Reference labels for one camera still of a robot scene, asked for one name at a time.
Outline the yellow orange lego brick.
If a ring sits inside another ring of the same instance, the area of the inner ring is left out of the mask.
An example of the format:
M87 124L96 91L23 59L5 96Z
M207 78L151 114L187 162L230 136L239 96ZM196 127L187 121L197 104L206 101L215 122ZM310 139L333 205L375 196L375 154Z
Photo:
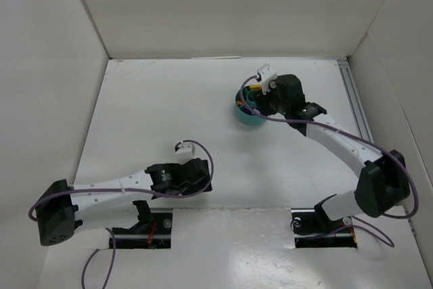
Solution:
M249 88L251 91L262 91L261 85L250 85Z

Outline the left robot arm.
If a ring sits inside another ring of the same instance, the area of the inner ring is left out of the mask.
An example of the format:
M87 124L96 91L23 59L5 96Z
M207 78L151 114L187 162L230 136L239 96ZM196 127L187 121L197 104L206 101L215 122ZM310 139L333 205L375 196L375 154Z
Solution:
M37 223L41 246L53 246L90 229L114 228L122 210L133 208L135 216L121 228L141 228L151 223L148 201L183 199L212 189L212 159L192 158L179 163L154 164L139 172L101 183L68 185L54 181L30 208Z

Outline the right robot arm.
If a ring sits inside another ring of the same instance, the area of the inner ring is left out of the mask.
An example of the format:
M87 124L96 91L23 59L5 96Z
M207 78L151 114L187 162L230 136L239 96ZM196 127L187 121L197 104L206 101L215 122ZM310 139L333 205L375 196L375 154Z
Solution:
M325 108L306 101L297 76L278 75L263 68L253 79L258 89L253 90L250 99L242 100L251 114L271 121L280 114L281 122L329 150L359 178L355 189L331 195L312 211L293 217L296 234L331 232L337 223L359 214L386 216L393 206L417 194L399 152L387 152L344 131Z

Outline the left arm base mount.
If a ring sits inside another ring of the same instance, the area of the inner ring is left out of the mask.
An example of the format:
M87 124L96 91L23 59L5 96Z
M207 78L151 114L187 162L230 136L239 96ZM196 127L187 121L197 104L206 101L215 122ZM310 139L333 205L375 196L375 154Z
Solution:
M150 208L145 200L136 200L130 205L133 223L130 227L112 228L114 239L109 239L109 247L114 243L117 249L169 249L173 226L173 209Z

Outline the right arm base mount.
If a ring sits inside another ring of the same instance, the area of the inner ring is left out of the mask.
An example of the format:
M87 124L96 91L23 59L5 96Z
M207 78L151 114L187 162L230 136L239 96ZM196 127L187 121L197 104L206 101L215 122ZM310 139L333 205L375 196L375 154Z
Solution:
M293 208L291 216L296 248L357 248L350 217L331 221L315 208Z

